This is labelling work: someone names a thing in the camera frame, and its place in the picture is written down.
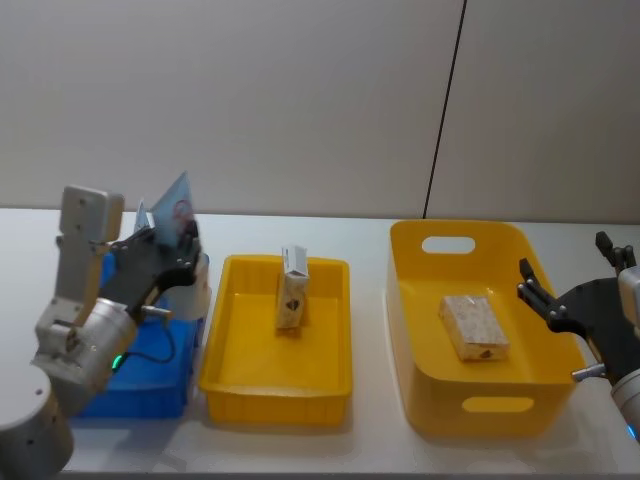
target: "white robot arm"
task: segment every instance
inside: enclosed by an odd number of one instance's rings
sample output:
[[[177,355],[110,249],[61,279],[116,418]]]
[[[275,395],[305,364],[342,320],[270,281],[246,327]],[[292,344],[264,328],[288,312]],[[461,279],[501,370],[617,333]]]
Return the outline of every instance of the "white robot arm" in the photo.
[[[195,280],[200,258],[197,224],[177,247],[158,245],[145,227],[122,242],[121,195],[65,188],[57,245],[55,293],[36,326],[31,365],[0,372],[0,478],[44,479],[73,452],[67,418],[79,413],[112,374],[112,362],[134,341],[144,316],[165,314],[160,294]],[[100,288],[102,260],[111,251],[116,273]]]

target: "blue bin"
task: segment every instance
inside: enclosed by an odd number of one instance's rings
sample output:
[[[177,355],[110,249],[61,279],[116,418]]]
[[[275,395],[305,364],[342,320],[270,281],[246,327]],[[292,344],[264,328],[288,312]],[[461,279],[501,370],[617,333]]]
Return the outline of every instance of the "blue bin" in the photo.
[[[105,255],[102,282],[115,269],[114,258]],[[156,304],[166,308],[161,298]],[[182,416],[188,399],[188,387],[193,374],[193,359],[200,343],[204,319],[181,321],[173,319],[169,331],[175,343],[175,355],[166,363],[154,363],[138,356],[128,357],[111,377],[106,390],[97,395],[79,417],[109,418],[176,418]],[[138,329],[138,336],[129,347],[156,358],[170,353],[169,339],[162,319],[148,318]]]

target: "yellow basket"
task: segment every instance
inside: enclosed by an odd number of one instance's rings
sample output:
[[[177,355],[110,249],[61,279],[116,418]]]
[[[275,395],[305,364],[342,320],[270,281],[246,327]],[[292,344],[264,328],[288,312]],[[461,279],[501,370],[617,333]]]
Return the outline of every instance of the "yellow basket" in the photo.
[[[469,253],[426,253],[428,237],[467,237]],[[526,237],[496,222],[410,220],[391,228],[387,307],[410,423],[438,436],[535,435],[571,394],[584,362],[570,334],[551,333],[518,299],[518,260],[550,285]],[[463,362],[438,315],[445,295],[487,295],[511,348],[506,360]]]
[[[226,259],[199,382],[215,422],[342,423],[352,388],[349,267],[308,262],[302,325],[277,332],[282,257]]]

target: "white table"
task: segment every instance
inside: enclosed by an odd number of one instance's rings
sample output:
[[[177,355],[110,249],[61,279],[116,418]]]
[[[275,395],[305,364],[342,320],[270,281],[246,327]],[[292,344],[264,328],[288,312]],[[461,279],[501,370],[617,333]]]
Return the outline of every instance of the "white table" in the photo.
[[[57,211],[0,210],[3,275],[0,300],[2,368],[28,362],[34,325],[53,292]],[[123,234],[133,214],[125,214]],[[234,253],[278,253],[295,242],[311,255],[351,267],[353,413],[339,431],[223,430],[208,420],[193,390],[180,420],[75,420],[76,448],[67,471],[174,472],[640,472],[640,448],[609,397],[604,380],[580,384],[543,436],[513,442],[434,441],[405,420],[395,382],[383,290],[392,220],[199,215],[211,285]],[[554,288],[611,275],[594,247],[606,229],[614,243],[640,251],[640,226],[519,224]]]

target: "robotic arm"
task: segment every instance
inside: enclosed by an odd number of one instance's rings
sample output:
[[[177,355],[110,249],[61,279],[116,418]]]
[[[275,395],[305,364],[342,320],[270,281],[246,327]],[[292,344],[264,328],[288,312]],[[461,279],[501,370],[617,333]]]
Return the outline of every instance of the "robotic arm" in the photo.
[[[64,190],[58,274],[36,326],[38,350],[31,365],[2,372],[0,472],[7,480],[47,478],[64,468],[73,452],[66,419],[104,390],[114,358],[134,341],[145,315],[171,314],[153,307],[159,296],[196,280],[201,248],[194,220],[176,247],[156,243],[149,227],[109,244],[120,233],[123,208],[121,195]],[[116,271],[100,288],[109,251]]]
[[[555,298],[522,259],[518,297],[552,332],[575,333],[587,341],[598,363],[572,372],[573,379],[606,378],[629,432],[640,441],[640,267],[633,247],[614,248],[605,232],[596,235],[596,247],[615,269],[615,277],[583,283]]]

